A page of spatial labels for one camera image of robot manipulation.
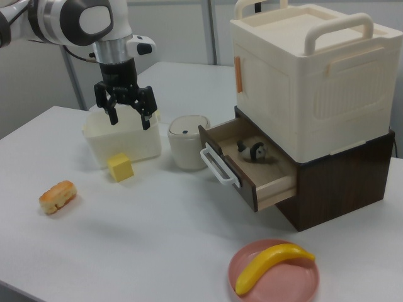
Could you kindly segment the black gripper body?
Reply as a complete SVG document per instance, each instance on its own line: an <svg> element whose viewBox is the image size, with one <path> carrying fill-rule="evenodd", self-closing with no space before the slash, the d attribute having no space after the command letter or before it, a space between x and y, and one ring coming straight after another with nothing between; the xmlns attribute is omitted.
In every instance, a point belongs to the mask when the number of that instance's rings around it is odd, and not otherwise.
<svg viewBox="0 0 403 302"><path fill-rule="evenodd" d="M116 103L132 106L133 90L138 87L135 60L99 66L103 82L111 88Z"/></svg>

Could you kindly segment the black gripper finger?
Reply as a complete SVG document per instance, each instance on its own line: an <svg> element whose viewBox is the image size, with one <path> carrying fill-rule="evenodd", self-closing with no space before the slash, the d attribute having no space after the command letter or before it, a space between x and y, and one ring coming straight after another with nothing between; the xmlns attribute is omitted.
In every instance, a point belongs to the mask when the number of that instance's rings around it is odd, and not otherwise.
<svg viewBox="0 0 403 302"><path fill-rule="evenodd" d="M150 86L145 88L137 87L133 90L132 99L132 108L139 113L143 130L148 130L150 128L152 114L157 111L157 103L153 89Z"/></svg>
<svg viewBox="0 0 403 302"><path fill-rule="evenodd" d="M111 88L101 81L94 85L94 93L97 107L104 109L105 113L109 116L111 125L117 124L116 97L111 92Z"/></svg>

